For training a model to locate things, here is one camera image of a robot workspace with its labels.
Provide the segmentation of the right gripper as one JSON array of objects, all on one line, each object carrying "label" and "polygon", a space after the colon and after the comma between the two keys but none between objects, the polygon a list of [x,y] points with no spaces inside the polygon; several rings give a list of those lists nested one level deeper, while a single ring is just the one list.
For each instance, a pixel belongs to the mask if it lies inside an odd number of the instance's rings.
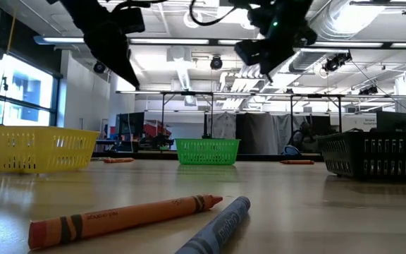
[{"label": "right gripper", "polygon": [[270,72],[295,54],[294,46],[312,45],[317,37],[303,17],[273,17],[265,38],[259,41],[260,73],[272,83]]}]

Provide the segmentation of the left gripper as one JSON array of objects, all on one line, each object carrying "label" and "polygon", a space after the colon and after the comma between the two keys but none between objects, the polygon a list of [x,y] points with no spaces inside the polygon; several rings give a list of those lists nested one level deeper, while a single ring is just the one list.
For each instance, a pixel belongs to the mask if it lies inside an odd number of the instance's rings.
[{"label": "left gripper", "polygon": [[106,65],[135,89],[140,82],[127,57],[130,56],[128,38],[120,27],[111,21],[91,25],[82,30],[83,39],[94,57]]}]

